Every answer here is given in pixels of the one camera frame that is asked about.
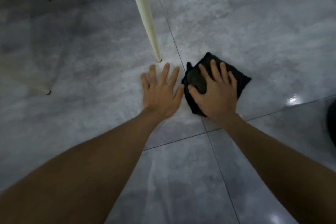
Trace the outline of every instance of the black object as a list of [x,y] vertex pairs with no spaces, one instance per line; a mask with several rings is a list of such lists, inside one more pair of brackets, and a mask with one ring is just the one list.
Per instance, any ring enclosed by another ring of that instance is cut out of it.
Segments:
[[[205,69],[207,70],[210,77],[212,77],[212,72],[210,68],[210,61],[216,61],[216,65],[218,70],[221,71],[219,64],[223,62],[221,59],[212,55],[210,52],[207,52],[206,55],[197,63],[194,67],[191,65],[190,62],[187,63],[187,71],[185,72],[185,76],[182,79],[182,83],[184,84],[184,95],[187,99],[188,105],[191,108],[192,113],[198,114],[201,116],[206,117],[206,115],[200,110],[198,105],[195,103],[193,97],[190,95],[188,90],[188,85],[191,84],[195,86],[199,93],[205,94],[207,92],[207,82],[204,77],[201,75],[201,72],[198,68],[199,64],[202,64]],[[226,70],[229,72],[231,71],[234,77],[237,80],[237,97],[239,98],[245,86],[250,82],[251,78],[246,76],[245,74],[238,71],[234,66],[225,63]]]
[[328,108],[327,128],[330,138],[336,146],[336,100]]

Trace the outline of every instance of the person's left hand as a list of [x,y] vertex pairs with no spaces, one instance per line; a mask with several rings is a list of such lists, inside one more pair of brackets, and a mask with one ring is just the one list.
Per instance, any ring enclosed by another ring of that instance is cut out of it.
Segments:
[[166,63],[158,83],[156,81],[155,65],[150,65],[149,82],[146,79],[146,74],[141,74],[143,109],[154,112],[158,119],[162,120],[169,118],[179,109],[183,97],[183,84],[178,87],[175,95],[173,95],[180,68],[175,67],[167,83],[169,68],[170,64]]

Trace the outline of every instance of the person's right arm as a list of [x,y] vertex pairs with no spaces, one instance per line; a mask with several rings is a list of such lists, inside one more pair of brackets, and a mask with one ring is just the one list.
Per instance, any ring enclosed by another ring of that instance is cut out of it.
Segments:
[[199,68],[207,92],[189,86],[190,94],[235,141],[280,203],[301,224],[336,223],[336,173],[244,121],[236,113],[237,81],[224,63],[220,73],[211,61],[214,80]]

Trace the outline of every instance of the hand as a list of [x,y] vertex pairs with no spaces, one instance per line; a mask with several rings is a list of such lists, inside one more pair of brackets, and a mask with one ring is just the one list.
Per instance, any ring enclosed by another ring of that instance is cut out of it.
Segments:
[[202,112],[219,124],[224,118],[236,113],[237,80],[231,72],[226,71],[224,62],[220,64],[221,73],[214,60],[210,61],[210,67],[214,80],[209,76],[205,67],[199,65],[199,70],[207,82],[207,92],[200,94],[192,85],[189,85],[188,89]]
[[175,67],[167,83],[169,68],[170,64],[166,63],[160,74],[159,83],[156,81],[155,65],[150,65],[149,82],[145,73],[141,74],[143,109],[152,111],[161,120],[169,118],[179,109],[183,97],[183,84],[178,87],[175,95],[173,95],[180,68]]

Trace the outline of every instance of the dark cleaning rag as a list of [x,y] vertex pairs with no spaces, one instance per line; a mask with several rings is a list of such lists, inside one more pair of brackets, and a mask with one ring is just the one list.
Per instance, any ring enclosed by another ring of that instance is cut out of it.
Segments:
[[[221,71],[219,64],[223,61],[219,59],[218,57],[216,57],[215,55],[212,55],[210,52],[207,52],[206,55],[200,60],[200,62],[198,62],[197,65],[195,65],[194,67],[192,67],[190,62],[187,63],[187,71],[185,72],[185,76],[182,79],[182,83],[184,84],[184,95],[185,95],[185,98],[187,99],[188,105],[190,106],[192,113],[198,114],[204,117],[206,117],[206,115],[204,115],[204,113],[199,109],[193,97],[190,95],[189,90],[188,90],[188,85],[191,84],[195,86],[195,88],[201,94],[205,94],[207,92],[207,82],[201,75],[198,65],[202,64],[206,68],[210,77],[213,79],[211,68],[210,68],[210,61],[212,59],[216,61],[218,70]],[[239,98],[243,89],[250,82],[251,78],[241,73],[234,66],[226,62],[225,62],[225,65],[226,65],[226,70],[228,72],[231,71],[237,80],[237,97]]]

